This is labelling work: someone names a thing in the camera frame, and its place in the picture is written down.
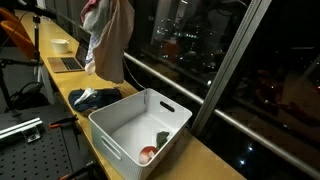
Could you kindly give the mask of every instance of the wooden counter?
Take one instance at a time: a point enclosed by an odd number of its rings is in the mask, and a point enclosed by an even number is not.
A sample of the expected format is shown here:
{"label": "wooden counter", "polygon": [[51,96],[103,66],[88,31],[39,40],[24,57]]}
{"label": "wooden counter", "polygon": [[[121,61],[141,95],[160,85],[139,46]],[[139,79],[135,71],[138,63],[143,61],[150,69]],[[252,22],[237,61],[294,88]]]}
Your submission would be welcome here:
{"label": "wooden counter", "polygon": [[[16,11],[21,17],[24,12]],[[27,30],[31,39],[34,39],[34,23],[32,13],[27,13],[22,24]],[[70,53],[55,54],[50,44],[50,39],[63,38],[71,39],[69,44]],[[68,103],[68,95],[72,90],[85,89],[87,87],[112,88],[119,87],[123,97],[127,97],[137,92],[130,84],[114,84],[100,79],[96,74],[88,75],[86,72],[53,73],[47,62],[50,56],[74,56],[78,47],[78,42],[67,34],[53,21],[41,18],[39,25],[39,51],[48,69],[50,76],[58,87],[65,103],[72,113],[77,114],[78,124],[84,136],[88,140],[90,147],[96,155],[102,169],[109,179],[123,179],[123,177],[105,160],[102,155],[93,147],[91,128],[88,118],[74,111]],[[168,152],[166,157],[151,173],[148,179],[244,179],[237,171],[231,168],[226,162],[212,153],[205,145],[185,131],[178,142]]]}

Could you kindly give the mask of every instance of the black cloth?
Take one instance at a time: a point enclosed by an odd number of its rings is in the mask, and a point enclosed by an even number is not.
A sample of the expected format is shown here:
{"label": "black cloth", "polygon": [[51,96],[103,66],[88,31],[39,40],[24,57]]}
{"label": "black cloth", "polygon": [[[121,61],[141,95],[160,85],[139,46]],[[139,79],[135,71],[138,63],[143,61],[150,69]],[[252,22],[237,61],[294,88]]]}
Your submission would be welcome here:
{"label": "black cloth", "polygon": [[122,98],[119,89],[96,89],[97,95],[94,98],[89,98],[84,102],[74,105],[74,102],[81,97],[85,90],[73,90],[68,96],[68,101],[71,107],[78,111],[84,112],[92,108],[101,108],[107,105],[110,105]]}

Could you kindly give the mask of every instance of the laptop keyboard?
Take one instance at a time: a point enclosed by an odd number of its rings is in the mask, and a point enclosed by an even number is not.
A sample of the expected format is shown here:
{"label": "laptop keyboard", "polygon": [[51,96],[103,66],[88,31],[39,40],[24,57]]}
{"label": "laptop keyboard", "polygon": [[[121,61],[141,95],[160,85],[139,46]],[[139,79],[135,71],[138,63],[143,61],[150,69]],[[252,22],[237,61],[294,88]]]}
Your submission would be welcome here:
{"label": "laptop keyboard", "polygon": [[72,57],[61,58],[61,60],[68,70],[82,69],[82,67]]}

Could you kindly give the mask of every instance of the orange object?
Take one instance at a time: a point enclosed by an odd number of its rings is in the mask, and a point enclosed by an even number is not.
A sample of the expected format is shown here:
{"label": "orange object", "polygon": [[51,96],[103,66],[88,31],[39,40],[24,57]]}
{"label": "orange object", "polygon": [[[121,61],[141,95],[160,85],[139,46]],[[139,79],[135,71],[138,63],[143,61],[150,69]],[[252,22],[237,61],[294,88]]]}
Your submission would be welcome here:
{"label": "orange object", "polygon": [[176,61],[179,51],[180,48],[175,42],[169,40],[164,41],[162,53],[167,56],[166,59],[172,62]]}
{"label": "orange object", "polygon": [[61,124],[49,124],[49,129],[54,129],[54,128],[57,128],[57,127],[61,127]]}
{"label": "orange object", "polygon": [[158,152],[157,148],[154,146],[146,146],[144,147],[139,155],[140,164],[147,164],[153,156]]}
{"label": "orange object", "polygon": [[58,180],[66,180],[68,179],[68,177],[69,177],[69,174],[60,177]]}
{"label": "orange object", "polygon": [[0,15],[5,18],[1,22],[1,27],[26,57],[33,59],[34,45],[19,19],[5,8],[0,8]]}
{"label": "orange object", "polygon": [[0,15],[3,20],[11,21],[13,23],[19,23],[19,18],[8,11],[6,8],[0,7]]}

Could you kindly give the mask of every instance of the white plastic bin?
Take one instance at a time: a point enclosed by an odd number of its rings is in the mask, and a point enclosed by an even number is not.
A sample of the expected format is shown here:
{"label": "white plastic bin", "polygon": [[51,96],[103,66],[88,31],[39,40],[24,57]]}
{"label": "white plastic bin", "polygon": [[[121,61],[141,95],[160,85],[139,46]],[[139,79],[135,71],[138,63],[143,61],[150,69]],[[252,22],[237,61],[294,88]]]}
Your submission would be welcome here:
{"label": "white plastic bin", "polygon": [[[145,179],[178,140],[192,113],[146,89],[89,115],[95,148],[125,179]],[[145,146],[156,147],[157,133],[169,132],[168,141],[147,163],[139,163]]]}

